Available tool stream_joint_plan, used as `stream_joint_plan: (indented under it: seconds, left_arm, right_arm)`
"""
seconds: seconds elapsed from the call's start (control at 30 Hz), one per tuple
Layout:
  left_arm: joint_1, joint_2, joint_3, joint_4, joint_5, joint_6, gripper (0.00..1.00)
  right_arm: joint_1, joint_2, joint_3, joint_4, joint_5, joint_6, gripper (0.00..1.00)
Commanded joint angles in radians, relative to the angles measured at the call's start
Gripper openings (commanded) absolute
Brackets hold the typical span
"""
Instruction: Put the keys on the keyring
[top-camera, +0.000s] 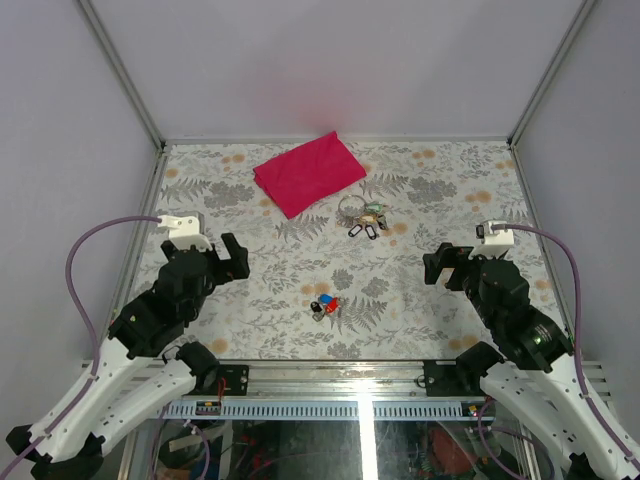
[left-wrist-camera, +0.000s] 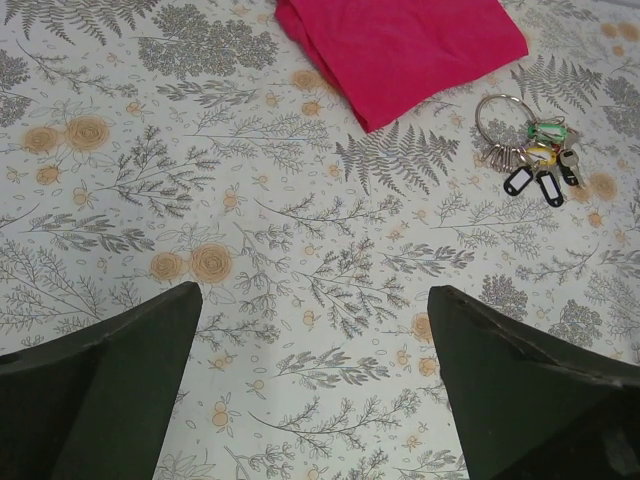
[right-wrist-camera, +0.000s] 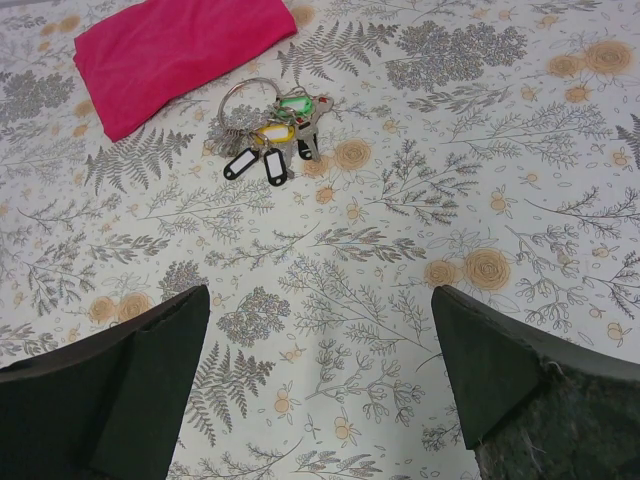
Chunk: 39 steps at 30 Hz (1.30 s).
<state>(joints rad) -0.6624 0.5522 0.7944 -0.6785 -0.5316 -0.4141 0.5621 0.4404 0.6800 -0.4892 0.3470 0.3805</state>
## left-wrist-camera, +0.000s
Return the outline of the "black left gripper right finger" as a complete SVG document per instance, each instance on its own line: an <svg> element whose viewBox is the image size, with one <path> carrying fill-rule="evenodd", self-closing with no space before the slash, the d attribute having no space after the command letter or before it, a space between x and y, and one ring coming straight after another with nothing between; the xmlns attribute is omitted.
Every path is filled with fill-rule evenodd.
<svg viewBox="0 0 640 480"><path fill-rule="evenodd" d="M440 375L472 479L636 479L639 369L429 291Z"/></svg>

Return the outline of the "yellow key tag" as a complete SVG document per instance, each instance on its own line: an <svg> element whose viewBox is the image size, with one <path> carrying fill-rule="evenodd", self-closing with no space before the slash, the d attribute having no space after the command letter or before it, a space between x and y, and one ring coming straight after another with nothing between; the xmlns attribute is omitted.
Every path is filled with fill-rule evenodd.
<svg viewBox="0 0 640 480"><path fill-rule="evenodd" d="M556 152L546 146L529 146L525 150L526 155L539 167L551 167L556 164Z"/></svg>

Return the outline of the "black head silver key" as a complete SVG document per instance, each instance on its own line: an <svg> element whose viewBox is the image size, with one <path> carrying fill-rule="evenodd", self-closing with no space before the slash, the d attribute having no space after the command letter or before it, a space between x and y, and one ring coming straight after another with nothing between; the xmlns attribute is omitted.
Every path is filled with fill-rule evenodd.
<svg viewBox="0 0 640 480"><path fill-rule="evenodd" d="M579 169L579 156L573 149L561 150L557 156L562 177L569 186L585 188L586 183Z"/></svg>

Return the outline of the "black key tag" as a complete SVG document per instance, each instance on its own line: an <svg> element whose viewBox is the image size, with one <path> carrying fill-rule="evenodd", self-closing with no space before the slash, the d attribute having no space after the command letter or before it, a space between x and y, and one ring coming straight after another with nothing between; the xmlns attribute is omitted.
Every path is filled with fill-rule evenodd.
<svg viewBox="0 0 640 480"><path fill-rule="evenodd" d="M528 166L521 166L505 180L503 189L507 195L516 197L522 193L532 179L531 169Z"/></svg>
<svg viewBox="0 0 640 480"><path fill-rule="evenodd" d="M535 179L550 207L559 208L564 204L564 197L552 172L548 170L539 171L536 173Z"/></svg>

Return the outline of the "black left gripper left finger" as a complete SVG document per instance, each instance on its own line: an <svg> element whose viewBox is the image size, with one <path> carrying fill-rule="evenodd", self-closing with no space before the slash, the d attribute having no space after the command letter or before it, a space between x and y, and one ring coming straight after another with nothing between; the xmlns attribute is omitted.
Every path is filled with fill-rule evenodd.
<svg viewBox="0 0 640 480"><path fill-rule="evenodd" d="M1 357L4 479L150 479L202 310L184 282Z"/></svg>

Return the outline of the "green key tag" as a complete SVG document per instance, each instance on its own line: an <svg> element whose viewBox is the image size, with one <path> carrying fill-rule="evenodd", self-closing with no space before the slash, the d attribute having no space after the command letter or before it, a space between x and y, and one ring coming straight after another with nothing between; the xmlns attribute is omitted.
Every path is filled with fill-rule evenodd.
<svg viewBox="0 0 640 480"><path fill-rule="evenodd" d="M530 139L549 144L562 144L567 136L567 127L559 121L532 123L527 130Z"/></svg>

